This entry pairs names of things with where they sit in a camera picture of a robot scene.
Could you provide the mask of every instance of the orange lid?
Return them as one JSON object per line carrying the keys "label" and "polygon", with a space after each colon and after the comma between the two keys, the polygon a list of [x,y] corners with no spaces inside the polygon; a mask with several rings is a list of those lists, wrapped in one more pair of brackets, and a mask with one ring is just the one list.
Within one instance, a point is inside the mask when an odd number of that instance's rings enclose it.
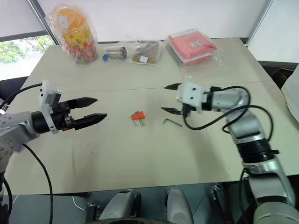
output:
{"label": "orange lid", "polygon": [[86,23],[86,18],[81,13],[70,8],[60,9],[57,14],[58,16],[67,16],[68,30],[79,28]]}

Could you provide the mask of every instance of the cable connector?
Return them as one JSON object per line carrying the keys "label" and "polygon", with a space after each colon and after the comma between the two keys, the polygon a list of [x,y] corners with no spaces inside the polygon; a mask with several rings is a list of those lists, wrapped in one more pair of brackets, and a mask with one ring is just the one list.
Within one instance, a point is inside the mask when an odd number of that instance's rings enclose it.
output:
{"label": "cable connector", "polygon": [[188,104],[183,104],[183,108],[182,108],[183,118],[188,117],[190,112],[191,112],[191,106]]}
{"label": "cable connector", "polygon": [[217,86],[211,86],[210,92],[217,92],[217,91],[221,91],[221,88]]}
{"label": "cable connector", "polygon": [[279,150],[271,150],[271,152],[273,153],[273,154],[275,154],[275,155],[277,155],[277,154],[279,154],[280,152],[279,152]]}

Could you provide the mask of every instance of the robotic arm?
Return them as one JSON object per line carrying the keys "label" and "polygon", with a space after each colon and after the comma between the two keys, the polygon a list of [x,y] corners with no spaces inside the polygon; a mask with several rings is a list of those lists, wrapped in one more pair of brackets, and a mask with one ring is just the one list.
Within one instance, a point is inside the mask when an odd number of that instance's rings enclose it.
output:
{"label": "robotic arm", "polygon": [[245,88],[222,90],[212,87],[210,91],[205,91],[203,86],[186,82],[169,85],[166,89],[178,90],[177,101],[183,104],[183,109],[162,109],[183,115],[186,125],[193,130],[196,128],[190,127],[186,121],[191,111],[201,113],[202,110],[213,110],[226,113],[238,107],[243,108],[228,114],[226,122],[230,124],[229,133],[249,175],[249,185],[258,205],[254,223],[299,223],[299,212],[294,208],[295,194],[276,156],[279,152],[271,150],[259,120],[245,107],[249,105],[250,99]]}
{"label": "robotic arm", "polygon": [[4,173],[8,161],[16,147],[34,140],[40,134],[59,130],[79,130],[102,121],[107,114],[95,113],[75,120],[69,115],[71,109],[89,106],[97,101],[95,98],[83,97],[59,102],[61,91],[49,81],[44,80],[39,93],[41,111],[4,114],[0,117],[0,204],[4,189]]}

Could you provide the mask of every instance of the pink package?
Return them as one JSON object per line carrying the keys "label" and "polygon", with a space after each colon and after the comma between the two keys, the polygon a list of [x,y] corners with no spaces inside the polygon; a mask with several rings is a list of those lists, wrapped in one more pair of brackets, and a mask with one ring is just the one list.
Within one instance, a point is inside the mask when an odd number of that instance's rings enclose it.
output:
{"label": "pink package", "polygon": [[211,59],[212,57],[212,53],[211,52],[207,52],[204,53],[202,55],[199,56],[195,56],[195,57],[191,57],[191,58],[183,58],[173,47],[173,45],[171,44],[171,42],[169,42],[169,49],[170,51],[173,53],[173,55],[176,56],[176,58],[178,59],[180,65],[182,67],[185,66],[189,66],[189,65],[194,65],[194,64],[199,64],[199,63],[203,63],[203,62],[207,62]]}
{"label": "pink package", "polygon": [[184,58],[202,55],[217,49],[209,39],[194,29],[170,35],[169,41]]}

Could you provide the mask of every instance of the blue object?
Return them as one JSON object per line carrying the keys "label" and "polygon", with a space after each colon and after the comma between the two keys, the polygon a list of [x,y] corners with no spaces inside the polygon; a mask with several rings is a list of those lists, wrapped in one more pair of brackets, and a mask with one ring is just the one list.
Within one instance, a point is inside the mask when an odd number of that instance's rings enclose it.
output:
{"label": "blue object", "polygon": [[109,56],[108,56],[108,55],[106,55],[106,54],[105,54],[105,55],[103,55],[103,61],[104,61],[104,62],[108,61],[108,58],[109,58]]}

